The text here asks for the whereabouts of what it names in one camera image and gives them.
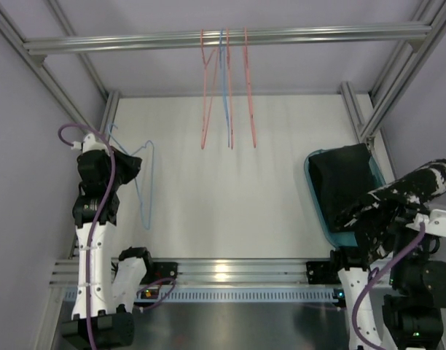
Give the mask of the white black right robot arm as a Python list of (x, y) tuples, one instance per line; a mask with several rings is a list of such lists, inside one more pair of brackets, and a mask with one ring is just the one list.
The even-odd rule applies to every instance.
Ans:
[[(446, 238), (446, 211), (418, 214), (391, 230), (393, 257), (382, 268), (371, 268), (358, 248), (341, 246), (329, 260), (307, 262), (308, 283), (342, 287), (336, 296), (348, 312), (350, 349), (437, 349), (444, 332), (446, 262), (430, 256)], [(396, 294), (384, 297), (380, 335), (369, 292), (385, 276)]]

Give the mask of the black trousers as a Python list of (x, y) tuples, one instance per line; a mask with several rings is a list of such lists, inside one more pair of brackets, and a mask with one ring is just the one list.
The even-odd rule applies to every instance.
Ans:
[(337, 224), (343, 210), (380, 185), (371, 161), (365, 144), (324, 150), (308, 157), (309, 179), (329, 232), (343, 232), (345, 229)]

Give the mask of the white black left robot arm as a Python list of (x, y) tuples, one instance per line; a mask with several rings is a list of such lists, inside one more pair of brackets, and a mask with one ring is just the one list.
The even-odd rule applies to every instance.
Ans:
[(81, 177), (72, 210), (79, 244), (77, 296), (61, 335), (75, 349), (130, 346), (135, 335), (132, 308), (139, 284), (153, 262), (145, 247), (129, 247), (112, 265), (120, 200), (117, 190), (135, 179), (141, 159), (105, 146), (83, 147)]

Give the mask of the black white patterned garment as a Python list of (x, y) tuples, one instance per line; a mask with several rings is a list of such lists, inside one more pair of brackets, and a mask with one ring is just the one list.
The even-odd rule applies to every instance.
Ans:
[(387, 257), (394, 239), (391, 222), (406, 210), (426, 213), (429, 203), (446, 193), (446, 159), (429, 161), (394, 182), (370, 190), (334, 216), (336, 228), (355, 233), (366, 264)]

